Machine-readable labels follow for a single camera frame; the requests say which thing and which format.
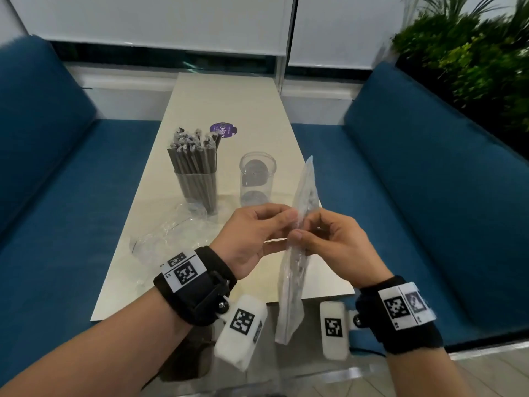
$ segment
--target sofa seat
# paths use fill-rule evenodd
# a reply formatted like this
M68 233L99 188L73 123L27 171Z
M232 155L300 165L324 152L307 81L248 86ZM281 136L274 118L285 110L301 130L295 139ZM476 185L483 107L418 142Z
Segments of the sofa seat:
M97 120L0 244L0 386L90 327L160 123Z
M446 345L479 339L479 330L344 128L309 124L292 124L292 128L303 157L314 156L322 207L355 218L389 269L417 284L438 316L436 324ZM353 297L346 303L354 309ZM350 332L350 344L383 351L369 330Z

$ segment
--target sofa backrest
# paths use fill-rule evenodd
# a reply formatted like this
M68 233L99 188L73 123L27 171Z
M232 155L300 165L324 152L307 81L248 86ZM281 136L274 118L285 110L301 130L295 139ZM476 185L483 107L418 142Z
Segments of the sofa backrest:
M96 109L51 45L0 48L0 235L90 126Z
M345 122L484 334L529 328L527 161L387 63Z

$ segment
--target forearm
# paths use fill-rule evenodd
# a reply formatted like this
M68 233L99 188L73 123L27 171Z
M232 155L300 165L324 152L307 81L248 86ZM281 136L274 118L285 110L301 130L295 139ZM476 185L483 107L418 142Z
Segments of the forearm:
M0 397L135 395L190 328L152 289L20 373Z
M387 362L399 397L474 395L443 348L388 354Z

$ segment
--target black wrist strap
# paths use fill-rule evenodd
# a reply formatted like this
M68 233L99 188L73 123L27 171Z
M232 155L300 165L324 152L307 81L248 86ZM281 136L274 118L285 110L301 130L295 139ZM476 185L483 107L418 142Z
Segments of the black wrist strap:
M195 250L195 254L206 270L183 284L176 292L173 292L168 284L167 274L160 273L153 282L182 320L194 326L209 326L217 320L218 313L223 313L219 310L220 306L228 307L224 296L230 295L237 279L210 247L202 246ZM175 265L174 270L183 268L190 260L190 258L182 260Z
M379 291L404 284L406 281L402 277L395 276L377 285L362 288L356 302L362 326L369 327L390 354L404 354L418 348L442 347L443 339L433 321L401 330L395 328L394 320L390 317Z

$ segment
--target purple sticker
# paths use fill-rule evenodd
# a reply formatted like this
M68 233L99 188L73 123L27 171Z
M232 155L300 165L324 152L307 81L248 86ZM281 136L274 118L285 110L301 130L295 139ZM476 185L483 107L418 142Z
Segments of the purple sticker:
M222 138L229 138L237 133L237 128L229 123L216 123L209 127L209 131L220 131L222 133Z

